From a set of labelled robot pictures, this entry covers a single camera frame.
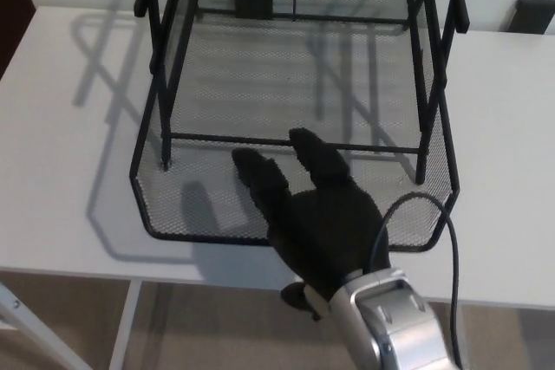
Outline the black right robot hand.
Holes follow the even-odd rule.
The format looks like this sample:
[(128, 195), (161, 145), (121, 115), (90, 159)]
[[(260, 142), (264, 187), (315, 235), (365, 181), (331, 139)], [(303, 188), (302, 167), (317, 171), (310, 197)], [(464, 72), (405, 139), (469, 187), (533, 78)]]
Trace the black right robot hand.
[(289, 138), (314, 185), (308, 191), (291, 192), (275, 160), (255, 149), (234, 149), (232, 161), (268, 225), (270, 245), (300, 278), (281, 299), (320, 320), (349, 276), (390, 268), (389, 239), (374, 199), (335, 147), (306, 128), (291, 129)]

